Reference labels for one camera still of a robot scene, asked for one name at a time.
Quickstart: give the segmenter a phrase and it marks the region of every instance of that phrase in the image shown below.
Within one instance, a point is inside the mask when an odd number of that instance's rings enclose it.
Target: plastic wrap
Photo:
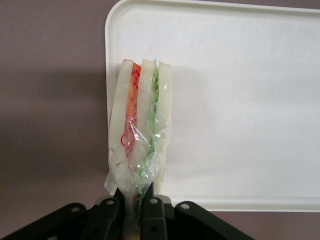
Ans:
[[[121,64],[109,123],[107,190],[118,187],[126,213],[136,215],[147,189],[154,182],[160,193],[171,135],[173,78],[171,67],[143,60]]]

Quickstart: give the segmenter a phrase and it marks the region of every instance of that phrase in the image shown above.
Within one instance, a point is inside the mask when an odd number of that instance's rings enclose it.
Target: plastic tray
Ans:
[[[172,65],[173,204],[320,211],[319,10],[123,0],[105,43],[108,120],[123,59]]]

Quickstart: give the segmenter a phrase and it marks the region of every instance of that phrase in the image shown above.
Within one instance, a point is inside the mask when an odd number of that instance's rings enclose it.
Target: screw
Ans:
[[[114,204],[114,203],[115,203],[115,202],[114,202],[113,200],[109,200],[109,201],[106,202],[107,205],[112,205],[112,204]]]
[[[80,211],[80,207],[77,207],[77,206],[75,206],[75,207],[73,207],[73,208],[71,209],[71,212],[73,212],[73,213],[76,213],[76,212],[78,212],[78,211]]]
[[[158,200],[156,198],[151,198],[149,203],[151,204],[157,204],[158,203]]]
[[[190,206],[186,203],[182,203],[181,204],[181,208],[184,209],[184,210],[188,210],[190,208]]]

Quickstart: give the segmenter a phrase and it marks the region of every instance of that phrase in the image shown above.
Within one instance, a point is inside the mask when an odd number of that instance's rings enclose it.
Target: green filling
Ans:
[[[149,143],[148,153],[146,159],[141,163],[140,168],[137,170],[137,175],[144,179],[148,177],[148,169],[152,165],[152,160],[155,155],[155,145],[156,145],[156,137],[155,137],[155,123],[156,123],[156,111],[157,111],[157,101],[159,97],[159,72],[157,68],[156,61],[154,61],[154,71],[152,76],[152,84],[151,84],[151,111],[147,121],[147,129],[151,133],[151,139]]]

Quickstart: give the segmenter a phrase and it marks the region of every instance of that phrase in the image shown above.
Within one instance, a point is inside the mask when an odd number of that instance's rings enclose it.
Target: purple background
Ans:
[[[0,238],[107,194],[104,26],[116,2],[0,1]],[[320,9],[317,0],[219,2]],[[320,236],[320,213],[216,215],[258,240]]]

